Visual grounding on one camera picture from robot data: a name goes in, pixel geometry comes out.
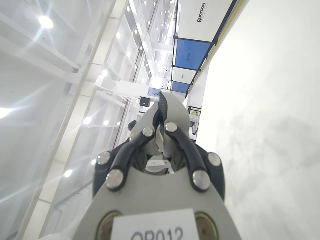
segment circular metal plate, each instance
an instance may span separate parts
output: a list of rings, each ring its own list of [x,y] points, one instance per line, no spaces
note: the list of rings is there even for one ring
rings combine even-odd
[[[111,211],[102,219],[97,229],[96,240],[111,239],[113,219],[117,216],[121,216],[121,213],[119,213],[118,211]]]
[[[218,232],[212,219],[203,212],[194,214],[199,240],[218,240]]]

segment blue panel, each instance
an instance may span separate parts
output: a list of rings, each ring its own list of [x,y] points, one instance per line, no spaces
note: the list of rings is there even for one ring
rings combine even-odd
[[[210,42],[178,39],[175,66],[197,70],[209,46]]]
[[[189,88],[188,83],[182,83],[182,82],[177,82],[177,81],[173,81],[172,82],[172,90],[174,92],[180,92],[180,93],[186,93],[188,88]]]

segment yellow stripe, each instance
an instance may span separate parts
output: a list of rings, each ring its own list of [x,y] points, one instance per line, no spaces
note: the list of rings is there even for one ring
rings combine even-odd
[[[231,17],[230,21],[229,21],[228,24],[226,25],[226,28],[224,28],[224,31],[223,31],[222,35],[219,36],[217,44],[215,45],[215,47],[214,47],[214,49],[212,50],[211,54],[207,57],[205,63],[203,64],[203,66],[202,66],[202,68],[201,68],[201,71],[199,72],[199,74],[197,75],[197,77],[194,79],[194,82],[193,82],[193,84],[191,85],[191,87],[190,87],[190,89],[189,89],[189,92],[190,92],[190,90],[192,89],[193,85],[196,83],[196,81],[199,79],[199,77],[200,77],[201,73],[203,72],[203,70],[205,69],[205,67],[207,66],[210,58],[212,57],[213,53],[215,52],[217,46],[220,44],[221,39],[224,37],[226,31],[228,30],[229,26],[230,26],[231,23],[233,22],[235,16],[236,16],[237,13],[239,12],[239,9],[240,9],[240,7],[243,5],[244,1],[245,1],[245,0],[242,0],[242,1],[239,3],[237,9],[236,9],[235,12],[233,13],[233,16]]]

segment gray robot arm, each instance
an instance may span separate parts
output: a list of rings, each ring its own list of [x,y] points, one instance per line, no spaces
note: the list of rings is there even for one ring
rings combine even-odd
[[[189,115],[170,93],[161,93],[131,130],[131,136],[97,158],[93,201],[73,240],[111,239],[113,218],[192,208],[199,239],[238,240],[239,233],[224,205],[223,166],[188,137]],[[158,151],[160,128],[163,157],[174,174],[150,175],[147,161]]]

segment white signboard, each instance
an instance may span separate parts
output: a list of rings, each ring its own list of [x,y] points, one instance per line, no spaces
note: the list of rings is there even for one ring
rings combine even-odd
[[[179,0],[181,12],[177,36],[212,41],[232,0]]]
[[[195,74],[196,70],[174,67],[172,79],[177,82],[190,84]]]
[[[111,240],[199,240],[192,209],[116,217]]]

